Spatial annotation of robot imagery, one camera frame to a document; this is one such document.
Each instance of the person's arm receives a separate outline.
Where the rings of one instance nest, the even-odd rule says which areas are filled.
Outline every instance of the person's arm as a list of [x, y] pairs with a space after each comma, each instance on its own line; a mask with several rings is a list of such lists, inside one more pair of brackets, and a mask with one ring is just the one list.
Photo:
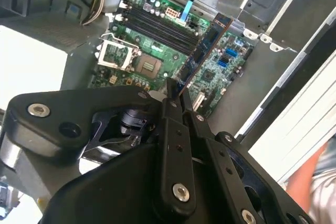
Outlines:
[[286, 192], [306, 212], [310, 208], [310, 186], [313, 173], [326, 144], [318, 149], [290, 178]]

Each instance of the blue connector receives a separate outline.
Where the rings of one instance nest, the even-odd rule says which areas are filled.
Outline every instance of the blue connector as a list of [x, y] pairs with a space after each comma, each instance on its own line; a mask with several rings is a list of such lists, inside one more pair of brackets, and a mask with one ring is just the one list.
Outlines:
[[180, 18], [180, 21], [185, 22], [187, 20], [187, 16], [189, 14], [189, 11], [190, 11], [192, 5], [193, 5], [192, 1], [187, 2], [187, 4], [184, 7], [184, 10], [183, 10], [182, 16]]
[[218, 61], [218, 65], [220, 65], [221, 67], [223, 67], [223, 68], [226, 68], [227, 67], [227, 64], [225, 63], [225, 62], [223, 62], [223, 61]]
[[225, 53], [235, 58], [238, 56], [238, 53], [235, 50], [229, 48], [226, 48]]

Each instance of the black mechanical arm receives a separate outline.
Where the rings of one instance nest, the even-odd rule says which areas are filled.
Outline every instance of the black mechanical arm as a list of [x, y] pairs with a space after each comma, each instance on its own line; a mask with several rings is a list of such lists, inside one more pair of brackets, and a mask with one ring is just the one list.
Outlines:
[[[13, 98], [2, 177], [37, 201], [40, 224], [313, 223], [231, 134], [210, 131], [188, 91], [172, 99], [175, 88], [168, 79], [163, 100], [134, 86]], [[125, 139], [129, 150], [79, 173], [80, 157]]]

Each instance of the black ram slot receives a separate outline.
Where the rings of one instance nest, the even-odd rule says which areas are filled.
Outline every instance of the black ram slot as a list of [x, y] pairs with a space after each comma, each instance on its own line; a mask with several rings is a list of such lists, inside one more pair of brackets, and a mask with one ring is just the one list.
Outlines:
[[188, 40], [194, 44], [197, 44], [198, 42], [197, 36], [188, 33], [187, 30], [183, 29], [182, 27], [174, 27], [170, 24], [167, 24], [164, 19], [151, 15], [142, 9], [131, 9], [130, 14], [137, 15], [137, 17], [140, 19], [147, 19], [149, 22], [155, 22], [157, 26], [168, 31], [169, 33], [173, 33], [174, 36], [179, 36], [182, 39]]
[[171, 34], [165, 33], [163, 30], [157, 28], [155, 26], [155, 24], [145, 23], [142, 20], [138, 20], [134, 17], [129, 17], [128, 22], [130, 22], [132, 24], [135, 24], [136, 26], [142, 27], [143, 29], [149, 31], [151, 34], [156, 34], [159, 37], [162, 37], [162, 39], [164, 39], [164, 41], [169, 41], [171, 44], [177, 44], [180, 47], [184, 47], [184, 48], [187, 48], [189, 50], [193, 50], [195, 48], [194, 44], [187, 43], [183, 40], [180, 40], [180, 39], [172, 36]]
[[148, 29], [151, 28], [152, 31], [153, 29], [155, 29], [155, 31], [158, 31], [164, 38], [172, 42], [186, 44], [186, 46], [191, 48], [195, 48], [197, 45], [197, 43], [191, 42], [187, 38], [183, 38], [183, 36], [179, 35], [178, 33], [167, 30], [165, 27], [162, 27], [160, 24], [158, 24], [158, 22], [154, 20], [143, 19], [143, 17], [133, 15], [129, 15], [128, 20], [134, 23], [142, 23], [144, 27], [148, 27]]
[[166, 40], [164, 37], [157, 35], [156, 33], [154, 33], [153, 31], [148, 30], [148, 28], [143, 28], [142, 26], [139, 26], [138, 24], [135, 23], [130, 23], [130, 22], [126, 22], [125, 26], [127, 28], [130, 28], [131, 30], [134, 30], [138, 33], [141, 33], [147, 37], [150, 37], [154, 40], [156, 40], [157, 42], [160, 42], [164, 45], [167, 45], [168, 47], [171, 47], [173, 49], [175, 49], [178, 52], [181, 52], [185, 55], [189, 55], [193, 49], [188, 49], [183, 45], [179, 45], [173, 42], [170, 42], [168, 40]]

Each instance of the motherboard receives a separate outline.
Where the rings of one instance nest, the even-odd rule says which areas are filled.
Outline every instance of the motherboard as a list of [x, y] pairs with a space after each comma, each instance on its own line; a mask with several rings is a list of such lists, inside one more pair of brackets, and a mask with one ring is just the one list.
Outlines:
[[[169, 0], [121, 0], [103, 37], [92, 87], [135, 85], [159, 90], [176, 78], [210, 21], [192, 10], [185, 21], [182, 5]], [[253, 46], [226, 32], [188, 84], [193, 109], [208, 117], [227, 87], [243, 73]]]

